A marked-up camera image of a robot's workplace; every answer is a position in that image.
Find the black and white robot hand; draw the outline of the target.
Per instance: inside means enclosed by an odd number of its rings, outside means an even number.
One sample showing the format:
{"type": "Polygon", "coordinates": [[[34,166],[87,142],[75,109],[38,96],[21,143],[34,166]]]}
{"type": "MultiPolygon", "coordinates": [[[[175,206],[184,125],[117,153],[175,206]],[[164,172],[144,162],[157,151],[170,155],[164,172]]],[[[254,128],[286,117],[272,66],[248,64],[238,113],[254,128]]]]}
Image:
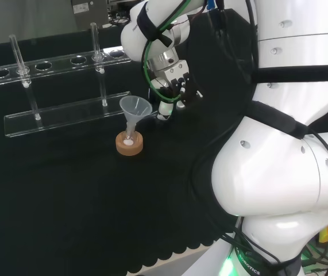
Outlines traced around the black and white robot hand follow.
{"type": "Polygon", "coordinates": [[[203,99],[187,61],[170,49],[147,61],[152,100],[157,105],[157,119],[167,121],[180,111],[203,99]]]}

